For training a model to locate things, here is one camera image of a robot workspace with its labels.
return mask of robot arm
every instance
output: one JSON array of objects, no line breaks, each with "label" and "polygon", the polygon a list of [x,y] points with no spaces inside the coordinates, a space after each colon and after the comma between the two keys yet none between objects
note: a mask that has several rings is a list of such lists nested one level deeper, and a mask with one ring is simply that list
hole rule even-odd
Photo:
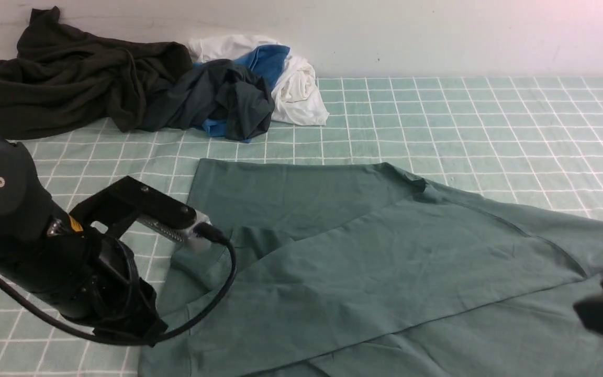
[{"label": "robot arm", "polygon": [[[107,226],[105,233],[92,226],[97,221]],[[211,241],[225,244],[232,256],[230,275],[213,302],[167,334],[155,290],[139,277],[132,251],[119,241],[135,221],[194,250]],[[217,305],[234,280],[234,262],[233,247],[206,215],[131,177],[65,212],[41,185],[27,148],[0,138],[0,275],[94,330],[84,334],[49,317],[0,279],[0,288],[49,324],[90,341],[153,346],[186,331]]]}]

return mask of white grid line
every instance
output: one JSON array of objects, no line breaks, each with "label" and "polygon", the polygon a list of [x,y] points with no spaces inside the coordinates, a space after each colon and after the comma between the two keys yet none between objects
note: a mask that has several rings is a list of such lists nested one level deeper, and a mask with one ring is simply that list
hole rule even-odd
[{"label": "white grid line", "polygon": [[[414,86],[416,87],[416,95],[420,98],[420,90],[418,90],[418,84],[416,83],[416,79],[414,80]],[[436,148],[436,143],[434,142],[434,135],[431,133],[431,127],[429,126],[429,118],[427,114],[425,114],[425,107],[421,107],[423,115],[425,117],[425,123],[427,125],[427,129],[429,131],[429,138],[431,139],[431,143],[434,146],[434,152],[436,153],[437,160],[439,162],[439,167],[441,167],[441,174],[443,176],[443,183],[448,184],[448,175],[445,173],[445,168],[443,167],[443,162],[441,160],[441,155],[439,154],[439,148]]]}]

